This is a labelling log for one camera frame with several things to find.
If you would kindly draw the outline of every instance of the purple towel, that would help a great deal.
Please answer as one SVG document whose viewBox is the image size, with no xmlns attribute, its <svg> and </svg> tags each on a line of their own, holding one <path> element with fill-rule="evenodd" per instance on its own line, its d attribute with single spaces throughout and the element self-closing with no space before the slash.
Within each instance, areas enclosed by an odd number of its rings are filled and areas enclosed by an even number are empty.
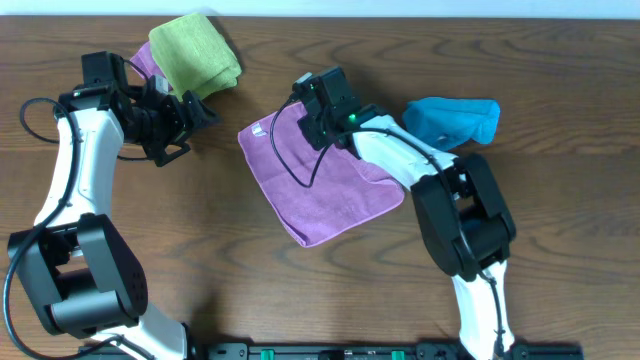
<svg viewBox="0 0 640 360">
<path fill-rule="evenodd" d="M 138 65 L 140 70 L 142 70 L 148 77 L 151 77 L 153 75 L 160 75 L 165 79 L 167 78 L 166 76 L 164 76 L 162 69 L 160 69 L 158 64 L 156 64 L 156 61 L 153 60 L 153 56 L 151 55 L 151 43 L 148 41 L 144 43 L 144 45 L 142 45 L 140 50 L 138 50 L 135 55 L 133 55 L 133 57 L 131 58 L 131 62 Z M 141 78 L 144 78 L 144 75 L 140 74 L 138 70 L 133 70 L 138 73 Z"/>
<path fill-rule="evenodd" d="M 297 120 L 301 103 L 280 114 L 275 142 L 280 155 L 302 182 L 308 182 L 320 152 L 302 136 Z M 310 189 L 298 185 L 273 153 L 268 131 L 271 114 L 238 133 L 249 168 L 285 229 L 303 247 L 312 247 L 402 203 L 404 190 L 376 165 L 331 147 Z"/>
</svg>

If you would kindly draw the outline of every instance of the folded towel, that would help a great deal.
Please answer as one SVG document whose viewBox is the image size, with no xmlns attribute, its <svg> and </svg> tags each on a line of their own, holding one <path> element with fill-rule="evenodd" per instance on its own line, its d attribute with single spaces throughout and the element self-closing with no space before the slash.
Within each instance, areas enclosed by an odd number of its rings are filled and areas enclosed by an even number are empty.
<svg viewBox="0 0 640 360">
<path fill-rule="evenodd" d="M 302 136 L 297 120 L 306 115 L 296 103 L 278 116 L 275 143 L 291 170 L 308 181 L 319 152 Z M 384 170 L 332 147 L 310 189 L 298 185 L 278 161 L 268 131 L 273 114 L 238 134 L 249 168 L 285 229 L 303 247 L 319 245 L 402 203 L 404 190 Z"/>
<path fill-rule="evenodd" d="M 162 24 L 149 33 L 151 54 L 167 75 L 175 95 L 192 90 L 204 99 L 236 86 L 242 70 L 222 35 L 202 14 L 191 14 Z"/>
<path fill-rule="evenodd" d="M 133 57 L 131 58 L 131 62 L 136 64 L 144 73 L 141 74 L 135 68 L 133 69 L 136 73 L 138 73 L 138 75 L 140 75 L 141 78 L 144 78 L 145 75 L 147 75 L 147 77 L 158 75 L 162 76 L 165 79 L 167 78 L 158 64 L 156 64 L 156 62 L 153 60 L 153 57 L 151 56 L 151 44 L 148 41 L 144 43 L 142 47 L 140 47 L 135 55 L 133 55 Z"/>
<path fill-rule="evenodd" d="M 489 144 L 499 118 L 500 106 L 495 100 L 440 97 L 412 101 L 402 114 L 409 133 L 442 151 L 469 139 Z"/>
</svg>

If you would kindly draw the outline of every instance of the green cloth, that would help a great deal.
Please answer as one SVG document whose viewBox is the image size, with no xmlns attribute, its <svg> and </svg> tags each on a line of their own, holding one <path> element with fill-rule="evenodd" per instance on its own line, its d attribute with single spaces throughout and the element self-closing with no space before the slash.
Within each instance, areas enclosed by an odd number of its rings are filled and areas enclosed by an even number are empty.
<svg viewBox="0 0 640 360">
<path fill-rule="evenodd" d="M 151 55 L 162 69 L 173 93 L 209 94 L 236 86 L 242 69 L 222 35 L 202 14 L 191 14 L 162 24 L 149 33 Z"/>
</svg>

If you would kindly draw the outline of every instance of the white wall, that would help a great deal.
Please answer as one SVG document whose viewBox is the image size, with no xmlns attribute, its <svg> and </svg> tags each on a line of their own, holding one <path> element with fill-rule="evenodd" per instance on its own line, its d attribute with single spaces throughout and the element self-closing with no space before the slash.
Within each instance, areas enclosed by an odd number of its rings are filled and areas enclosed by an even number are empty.
<svg viewBox="0 0 640 360">
<path fill-rule="evenodd" d="M 2 15 L 640 19 L 640 0 L 0 0 Z"/>
</svg>

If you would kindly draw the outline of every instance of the green connector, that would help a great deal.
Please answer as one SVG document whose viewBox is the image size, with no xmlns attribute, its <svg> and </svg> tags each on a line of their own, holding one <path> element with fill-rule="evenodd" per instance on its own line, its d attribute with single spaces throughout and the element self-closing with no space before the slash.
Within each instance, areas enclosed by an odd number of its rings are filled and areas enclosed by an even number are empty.
<svg viewBox="0 0 640 360">
<path fill-rule="evenodd" d="M 392 351 L 391 360 L 404 360 L 404 351 Z"/>
<path fill-rule="evenodd" d="M 260 352 L 260 360 L 274 360 L 276 358 L 276 353 L 273 350 L 262 350 Z"/>
</svg>

